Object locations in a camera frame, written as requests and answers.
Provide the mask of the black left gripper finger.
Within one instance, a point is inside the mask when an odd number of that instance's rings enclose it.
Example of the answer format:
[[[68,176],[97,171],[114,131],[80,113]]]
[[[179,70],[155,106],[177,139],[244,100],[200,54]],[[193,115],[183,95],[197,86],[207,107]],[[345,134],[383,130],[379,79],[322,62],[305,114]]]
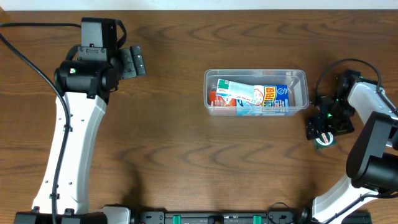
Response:
[[[130,49],[121,49],[119,51],[119,56],[123,66],[123,72],[121,74],[121,79],[130,79],[136,77],[136,70],[134,66],[134,61]]]
[[[132,55],[132,61],[134,64],[134,68],[136,71],[136,74],[138,76],[142,76],[146,74],[146,68],[144,65],[144,59],[142,56],[142,51],[139,45],[134,45],[130,47],[131,55]]]

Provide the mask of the white green medicine box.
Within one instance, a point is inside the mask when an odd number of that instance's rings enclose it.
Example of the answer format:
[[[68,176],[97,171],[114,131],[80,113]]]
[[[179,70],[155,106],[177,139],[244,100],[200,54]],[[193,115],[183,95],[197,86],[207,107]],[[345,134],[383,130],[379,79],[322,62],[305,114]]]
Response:
[[[252,101],[254,99],[254,87],[252,85],[219,79],[216,86],[216,94],[236,100]]]

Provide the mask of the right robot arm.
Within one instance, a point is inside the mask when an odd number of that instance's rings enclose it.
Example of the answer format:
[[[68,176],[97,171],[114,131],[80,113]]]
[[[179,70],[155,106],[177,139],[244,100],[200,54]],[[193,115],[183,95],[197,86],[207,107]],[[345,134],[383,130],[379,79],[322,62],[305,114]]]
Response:
[[[334,97],[318,96],[319,112],[306,121],[307,139],[330,144],[336,136],[354,131],[351,117],[358,114],[364,127],[346,160],[345,175],[326,193],[315,197],[297,217],[297,223],[371,223],[359,208],[377,199],[397,197],[397,114],[379,82],[354,70],[337,78]]]

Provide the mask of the blue cool fever box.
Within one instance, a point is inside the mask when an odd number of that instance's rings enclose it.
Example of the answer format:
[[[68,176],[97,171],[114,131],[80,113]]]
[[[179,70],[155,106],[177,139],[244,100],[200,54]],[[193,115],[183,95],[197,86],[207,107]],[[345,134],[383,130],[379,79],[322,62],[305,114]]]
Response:
[[[254,85],[252,102],[236,100],[237,116],[283,116],[289,107],[287,85]]]

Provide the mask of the clear plastic container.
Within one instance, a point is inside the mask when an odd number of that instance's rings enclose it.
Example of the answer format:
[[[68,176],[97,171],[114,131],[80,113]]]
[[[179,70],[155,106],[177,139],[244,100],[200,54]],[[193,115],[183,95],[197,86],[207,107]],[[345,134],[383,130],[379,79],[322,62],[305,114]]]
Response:
[[[211,69],[204,74],[203,104],[213,116],[237,116],[236,107],[215,107],[208,104],[209,91],[215,90],[219,79],[247,85],[287,85],[289,107],[283,116],[292,116],[309,106],[306,74],[294,69]]]

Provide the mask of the green round-label tin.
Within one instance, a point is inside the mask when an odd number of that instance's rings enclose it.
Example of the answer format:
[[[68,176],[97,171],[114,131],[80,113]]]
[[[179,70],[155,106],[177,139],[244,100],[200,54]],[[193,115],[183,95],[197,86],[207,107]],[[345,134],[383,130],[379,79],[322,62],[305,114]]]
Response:
[[[331,132],[321,133],[321,135],[313,140],[315,150],[319,151],[321,149],[333,146],[336,144],[334,135]]]

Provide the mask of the red medicine box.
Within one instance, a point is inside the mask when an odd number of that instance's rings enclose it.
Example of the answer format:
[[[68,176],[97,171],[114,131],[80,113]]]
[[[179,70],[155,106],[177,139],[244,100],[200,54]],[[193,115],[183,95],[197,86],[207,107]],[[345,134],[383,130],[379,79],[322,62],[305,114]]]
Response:
[[[227,96],[219,96],[215,90],[212,90],[209,91],[208,104],[215,107],[236,106],[236,100]]]

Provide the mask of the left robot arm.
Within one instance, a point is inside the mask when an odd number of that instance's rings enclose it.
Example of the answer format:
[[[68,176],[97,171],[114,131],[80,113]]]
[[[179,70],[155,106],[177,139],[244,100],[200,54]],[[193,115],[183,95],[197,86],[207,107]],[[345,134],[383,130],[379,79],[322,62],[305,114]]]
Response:
[[[116,19],[84,17],[81,44],[55,70],[56,125],[43,182],[16,223],[132,223],[131,210],[107,205],[91,211],[88,186],[93,149],[110,94],[119,82],[144,75],[141,48],[125,47]]]

